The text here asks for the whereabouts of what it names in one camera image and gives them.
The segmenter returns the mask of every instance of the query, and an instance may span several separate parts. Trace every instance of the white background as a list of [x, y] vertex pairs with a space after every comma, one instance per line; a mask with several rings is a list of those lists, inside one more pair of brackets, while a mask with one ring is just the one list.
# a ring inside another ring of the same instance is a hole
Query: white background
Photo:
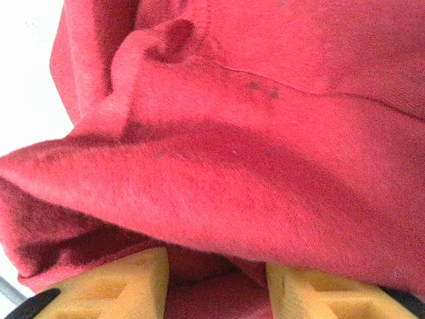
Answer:
[[[62, 138], [72, 124], [49, 71], [63, 0], [0, 1], [0, 155]], [[0, 249], [0, 275], [23, 294], [17, 271]], [[0, 295], [0, 318], [12, 309]]]

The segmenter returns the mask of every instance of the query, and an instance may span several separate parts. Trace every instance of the red hoodie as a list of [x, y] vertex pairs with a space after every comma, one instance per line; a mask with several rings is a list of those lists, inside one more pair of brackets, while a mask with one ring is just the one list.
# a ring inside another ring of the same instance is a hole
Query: red hoodie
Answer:
[[425, 4], [65, 0], [75, 125], [0, 159], [34, 290], [165, 245], [166, 318], [271, 318], [264, 262], [425, 293]]

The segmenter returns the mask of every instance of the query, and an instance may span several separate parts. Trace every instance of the yellow plastic piece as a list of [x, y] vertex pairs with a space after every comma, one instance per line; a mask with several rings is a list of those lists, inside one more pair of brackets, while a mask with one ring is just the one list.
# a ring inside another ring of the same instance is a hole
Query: yellow plastic piece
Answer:
[[147, 249], [48, 287], [61, 293], [36, 319], [161, 319], [169, 280], [165, 248]]
[[268, 264], [274, 319], [417, 319], [380, 288]]

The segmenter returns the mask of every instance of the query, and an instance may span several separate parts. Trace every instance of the metal rod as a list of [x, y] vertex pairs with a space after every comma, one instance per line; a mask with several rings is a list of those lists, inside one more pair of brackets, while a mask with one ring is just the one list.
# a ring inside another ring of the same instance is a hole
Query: metal rod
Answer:
[[0, 293], [9, 299], [15, 306], [22, 304], [27, 299], [26, 296], [9, 284], [2, 276], [0, 276]]

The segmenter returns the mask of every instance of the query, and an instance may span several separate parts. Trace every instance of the red sweatshirt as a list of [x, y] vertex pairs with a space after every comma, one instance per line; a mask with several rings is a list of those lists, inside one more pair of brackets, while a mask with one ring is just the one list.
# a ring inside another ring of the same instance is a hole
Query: red sweatshirt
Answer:
[[169, 247], [166, 318], [271, 318], [264, 262], [425, 293], [425, 4], [65, 0], [75, 125], [0, 159], [34, 290]]

